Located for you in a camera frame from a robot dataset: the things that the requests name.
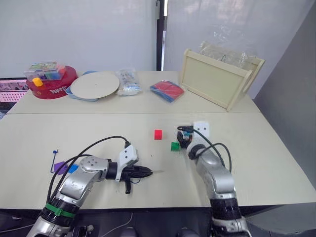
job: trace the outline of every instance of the yellow cap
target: yellow cap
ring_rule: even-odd
[[[40,78],[33,78],[32,82],[34,83],[35,86],[39,87],[43,85],[43,82],[41,81]]]

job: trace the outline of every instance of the round white plate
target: round white plate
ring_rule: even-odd
[[[71,92],[83,99],[97,99],[112,94],[119,87],[119,79],[111,73],[89,73],[78,77],[70,86]]]

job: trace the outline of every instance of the plastic bag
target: plastic bag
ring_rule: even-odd
[[[115,72],[119,79],[117,94],[120,96],[136,95],[142,91],[134,69],[121,69]]]
[[[239,68],[248,68],[256,53],[244,33],[223,25],[213,25],[211,30],[211,43],[202,42],[199,53]]]
[[[173,102],[184,93],[184,89],[168,80],[162,80],[152,85],[150,90],[168,102]]]

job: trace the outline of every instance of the red cube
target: red cube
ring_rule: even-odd
[[[155,130],[155,140],[162,140],[162,130]]]

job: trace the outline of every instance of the red and blue package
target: red and blue package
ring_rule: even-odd
[[[150,90],[168,102],[173,102],[176,98],[184,93],[184,90],[181,87],[168,80],[162,80],[152,85]]]

